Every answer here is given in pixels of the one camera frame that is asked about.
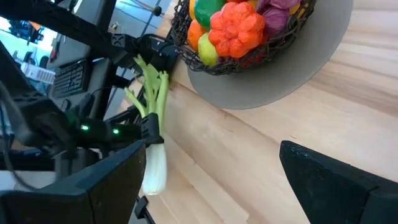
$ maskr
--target gray plate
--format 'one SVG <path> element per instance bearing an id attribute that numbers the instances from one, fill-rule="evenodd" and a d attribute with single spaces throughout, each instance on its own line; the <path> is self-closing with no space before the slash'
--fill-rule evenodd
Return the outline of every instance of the gray plate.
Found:
<path id="1" fill-rule="evenodd" d="M 327 63 L 347 30 L 352 10 L 352 0 L 318 0 L 297 40 L 272 63 L 220 77 L 188 69 L 191 83 L 202 98 L 220 108 L 250 109 L 279 100 Z"/>

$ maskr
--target wicker basket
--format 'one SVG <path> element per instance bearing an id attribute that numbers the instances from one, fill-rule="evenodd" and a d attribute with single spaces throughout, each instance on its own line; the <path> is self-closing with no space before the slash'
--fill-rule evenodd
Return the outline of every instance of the wicker basket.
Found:
<path id="1" fill-rule="evenodd" d="M 193 51 L 188 45 L 187 32 L 192 21 L 189 17 L 189 0 L 178 0 L 174 18 L 172 19 L 171 36 L 178 54 L 191 70 L 206 72 L 211 75 L 239 73 L 270 62 L 281 50 L 289 47 L 313 12 L 316 1 L 303 0 L 302 7 L 295 15 L 291 16 L 285 29 L 277 37 L 273 37 L 267 43 L 252 49 L 243 58 L 220 57 L 219 62 L 212 67 L 204 65 L 199 58 L 198 52 Z M 298 19 L 298 15 L 302 9 L 305 11 L 300 19 Z"/>

